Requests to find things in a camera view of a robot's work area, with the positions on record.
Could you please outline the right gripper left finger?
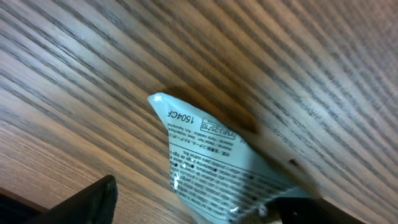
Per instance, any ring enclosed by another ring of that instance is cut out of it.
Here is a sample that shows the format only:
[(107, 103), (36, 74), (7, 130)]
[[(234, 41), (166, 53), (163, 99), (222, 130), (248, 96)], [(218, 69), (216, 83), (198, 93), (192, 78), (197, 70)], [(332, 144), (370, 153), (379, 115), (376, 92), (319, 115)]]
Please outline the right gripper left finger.
[(26, 224), (112, 224), (118, 201), (113, 175), (106, 175)]

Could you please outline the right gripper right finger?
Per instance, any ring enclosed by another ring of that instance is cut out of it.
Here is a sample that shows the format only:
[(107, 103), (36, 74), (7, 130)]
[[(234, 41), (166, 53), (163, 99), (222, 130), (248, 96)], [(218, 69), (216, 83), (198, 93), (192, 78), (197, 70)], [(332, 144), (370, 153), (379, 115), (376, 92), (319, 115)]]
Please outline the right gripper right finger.
[(364, 224), (320, 198), (280, 197), (275, 204), (283, 224)]

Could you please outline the red black small packet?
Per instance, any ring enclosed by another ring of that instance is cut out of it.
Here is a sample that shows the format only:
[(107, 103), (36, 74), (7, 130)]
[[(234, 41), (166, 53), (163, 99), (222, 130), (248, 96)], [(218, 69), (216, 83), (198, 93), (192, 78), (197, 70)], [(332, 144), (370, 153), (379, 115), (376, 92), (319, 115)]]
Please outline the red black small packet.
[(265, 223), (277, 198), (307, 198), (211, 114), (165, 93), (149, 103), (169, 134), (170, 184), (197, 223)]

